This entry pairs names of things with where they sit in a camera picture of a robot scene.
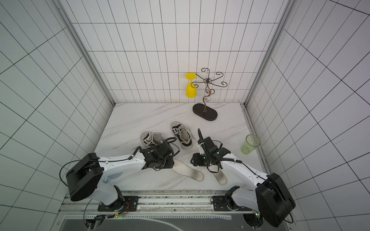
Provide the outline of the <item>black white sneaker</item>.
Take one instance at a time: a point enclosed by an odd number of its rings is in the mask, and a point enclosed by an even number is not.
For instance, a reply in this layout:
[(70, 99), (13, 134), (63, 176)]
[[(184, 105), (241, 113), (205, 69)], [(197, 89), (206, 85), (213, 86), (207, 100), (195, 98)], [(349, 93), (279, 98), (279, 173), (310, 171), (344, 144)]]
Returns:
[(183, 150), (190, 150), (193, 148), (192, 135), (189, 128), (178, 121), (174, 121), (171, 123), (171, 130), (174, 136), (179, 140)]
[(160, 133), (151, 131), (143, 132), (140, 136), (140, 140), (144, 148), (160, 145), (166, 141)]

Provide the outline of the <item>white insole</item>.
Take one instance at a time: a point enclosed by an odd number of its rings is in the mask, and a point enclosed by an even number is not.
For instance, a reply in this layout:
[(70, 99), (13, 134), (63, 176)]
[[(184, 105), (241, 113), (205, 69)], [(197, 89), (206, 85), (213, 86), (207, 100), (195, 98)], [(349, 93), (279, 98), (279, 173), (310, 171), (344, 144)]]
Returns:
[(204, 175), (202, 172), (189, 167), (180, 160), (174, 160), (172, 170), (178, 175), (191, 178), (198, 182), (202, 182), (204, 180)]
[(214, 175), (220, 185), (227, 184), (227, 178), (218, 166), (209, 166), (208, 170)]

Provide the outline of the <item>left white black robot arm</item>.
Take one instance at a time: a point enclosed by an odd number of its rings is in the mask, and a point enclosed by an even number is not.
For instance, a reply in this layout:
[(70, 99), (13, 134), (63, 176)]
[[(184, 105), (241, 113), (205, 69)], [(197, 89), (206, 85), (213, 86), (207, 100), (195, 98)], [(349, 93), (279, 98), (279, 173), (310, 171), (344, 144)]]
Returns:
[(148, 148), (136, 147), (131, 155), (98, 157), (90, 153), (66, 173), (66, 184), (73, 202), (89, 198), (109, 206), (119, 199), (119, 188), (113, 179), (125, 171), (152, 168), (155, 171), (172, 168), (173, 158), (180, 152), (165, 141)]

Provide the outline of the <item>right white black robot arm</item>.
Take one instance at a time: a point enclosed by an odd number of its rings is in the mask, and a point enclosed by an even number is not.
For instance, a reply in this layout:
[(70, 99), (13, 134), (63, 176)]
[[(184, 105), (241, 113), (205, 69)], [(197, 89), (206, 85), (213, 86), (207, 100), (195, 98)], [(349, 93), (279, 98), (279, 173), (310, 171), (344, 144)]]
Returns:
[(220, 185), (226, 185), (223, 171), (241, 182), (231, 187), (223, 196), (213, 196), (215, 211), (243, 212), (245, 222), (253, 229), (264, 222), (277, 228), (291, 217), (296, 204), (283, 179), (276, 173), (266, 174), (237, 159), (222, 145), (214, 144), (210, 137), (200, 137), (199, 152), (193, 154), (191, 164), (206, 167)]

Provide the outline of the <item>green transparent plastic cup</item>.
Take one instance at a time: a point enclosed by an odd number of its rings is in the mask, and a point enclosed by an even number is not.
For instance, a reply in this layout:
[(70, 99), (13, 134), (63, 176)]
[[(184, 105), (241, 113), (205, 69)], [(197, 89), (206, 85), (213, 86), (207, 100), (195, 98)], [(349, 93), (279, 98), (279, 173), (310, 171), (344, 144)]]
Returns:
[(245, 141), (241, 147), (241, 151), (243, 154), (248, 155), (252, 151), (254, 151), (257, 147), (261, 144), (260, 139), (253, 134), (249, 134), (246, 136)]

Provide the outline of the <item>black metal glass rack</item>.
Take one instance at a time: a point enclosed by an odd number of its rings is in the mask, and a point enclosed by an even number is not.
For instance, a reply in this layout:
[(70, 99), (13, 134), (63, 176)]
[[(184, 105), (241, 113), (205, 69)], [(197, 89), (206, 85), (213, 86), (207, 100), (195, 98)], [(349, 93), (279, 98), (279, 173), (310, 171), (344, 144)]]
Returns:
[(210, 78), (210, 73), (211, 72), (210, 72), (209, 68), (204, 67), (204, 68), (201, 69), (201, 72), (207, 73), (207, 77), (203, 78), (203, 77), (199, 76), (197, 73), (195, 73), (197, 75), (197, 77), (199, 77), (200, 79), (203, 80), (203, 82), (196, 81), (196, 82), (193, 82), (193, 83), (196, 86), (196, 88), (198, 88), (199, 83), (204, 83), (205, 84), (205, 91), (204, 91), (205, 93), (204, 93), (204, 96), (202, 97), (202, 103), (195, 104), (193, 106), (192, 110), (193, 110), (193, 113), (200, 116), (201, 118), (203, 118), (207, 121), (214, 121), (214, 120), (217, 119), (218, 113), (214, 109), (207, 106), (207, 103), (209, 102), (210, 97), (215, 93), (215, 90), (212, 89), (210, 86), (212, 85), (212, 86), (216, 86), (216, 87), (220, 87), (220, 88), (225, 88), (225, 87), (228, 86), (228, 84), (225, 81), (221, 81), (220, 85), (214, 84), (214, 82), (216, 80), (219, 80), (219, 79), (224, 77), (224, 74), (222, 72), (216, 72), (215, 75), (218, 76), (218, 77), (215, 78), (215, 79)]

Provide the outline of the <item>light blue ceramic mug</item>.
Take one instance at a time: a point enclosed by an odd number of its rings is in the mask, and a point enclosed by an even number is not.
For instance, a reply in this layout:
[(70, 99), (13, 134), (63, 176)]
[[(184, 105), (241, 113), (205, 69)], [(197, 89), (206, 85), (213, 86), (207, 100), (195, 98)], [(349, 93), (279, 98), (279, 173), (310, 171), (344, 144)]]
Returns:
[(105, 184), (114, 185), (116, 182), (119, 181), (119, 179), (120, 179), (121, 176), (122, 176), (122, 172), (121, 173), (112, 174), (110, 176), (106, 176), (106, 177), (102, 178), (102, 182), (105, 183)]

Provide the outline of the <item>yellow plastic wine glass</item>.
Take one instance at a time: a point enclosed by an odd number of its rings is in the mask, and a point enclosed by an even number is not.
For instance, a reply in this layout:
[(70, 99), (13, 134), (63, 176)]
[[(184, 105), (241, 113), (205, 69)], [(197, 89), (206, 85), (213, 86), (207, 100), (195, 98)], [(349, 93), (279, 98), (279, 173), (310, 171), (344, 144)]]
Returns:
[(197, 88), (194, 85), (193, 81), (197, 78), (197, 75), (195, 73), (187, 73), (186, 79), (189, 81), (189, 84), (186, 87), (186, 96), (189, 99), (196, 98), (197, 96)]

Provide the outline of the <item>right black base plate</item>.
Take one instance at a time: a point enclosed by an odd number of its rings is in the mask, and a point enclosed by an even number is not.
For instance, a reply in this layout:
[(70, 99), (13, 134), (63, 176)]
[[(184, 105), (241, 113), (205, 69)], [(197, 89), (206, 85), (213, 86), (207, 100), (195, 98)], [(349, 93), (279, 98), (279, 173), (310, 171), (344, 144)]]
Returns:
[(237, 206), (230, 196), (213, 196), (210, 201), (214, 206), (214, 211), (252, 211), (250, 208)]

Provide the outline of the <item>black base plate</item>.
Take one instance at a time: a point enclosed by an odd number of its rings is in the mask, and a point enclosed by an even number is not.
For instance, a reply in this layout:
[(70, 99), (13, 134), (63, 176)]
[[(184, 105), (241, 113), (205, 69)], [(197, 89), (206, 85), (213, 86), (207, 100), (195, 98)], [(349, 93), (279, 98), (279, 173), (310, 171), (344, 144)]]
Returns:
[(125, 196), (123, 199), (119, 198), (111, 205), (107, 206), (100, 203), (98, 212), (134, 212), (138, 206), (138, 196)]
[(210, 201), (214, 206), (214, 211), (252, 211), (250, 208), (237, 206), (230, 196), (213, 196)]

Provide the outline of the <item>aluminium rail frame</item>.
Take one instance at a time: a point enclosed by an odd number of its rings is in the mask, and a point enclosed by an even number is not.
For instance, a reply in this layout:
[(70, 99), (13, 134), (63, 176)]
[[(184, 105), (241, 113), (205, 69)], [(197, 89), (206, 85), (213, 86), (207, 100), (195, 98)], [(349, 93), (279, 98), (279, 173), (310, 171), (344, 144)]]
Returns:
[(98, 212), (101, 202), (83, 199), (73, 202), (66, 196), (59, 214), (65, 218), (94, 219), (102, 216), (111, 218), (221, 218), (231, 219), (234, 214), (245, 218), (265, 220), (257, 210), (250, 206), (240, 206), (252, 211), (219, 212), (211, 203), (213, 196), (227, 196), (225, 190), (216, 191), (123, 191), (125, 196), (138, 196), (137, 210), (134, 212)]

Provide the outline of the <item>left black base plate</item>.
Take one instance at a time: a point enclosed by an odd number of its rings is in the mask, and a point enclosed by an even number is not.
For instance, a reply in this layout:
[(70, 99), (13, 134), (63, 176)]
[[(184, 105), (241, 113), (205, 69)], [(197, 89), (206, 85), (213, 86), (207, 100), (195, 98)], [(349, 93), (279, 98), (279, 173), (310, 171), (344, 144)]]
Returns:
[(111, 205), (107, 206), (100, 203), (98, 212), (134, 212), (138, 206), (138, 196), (125, 196), (123, 199), (119, 198)]

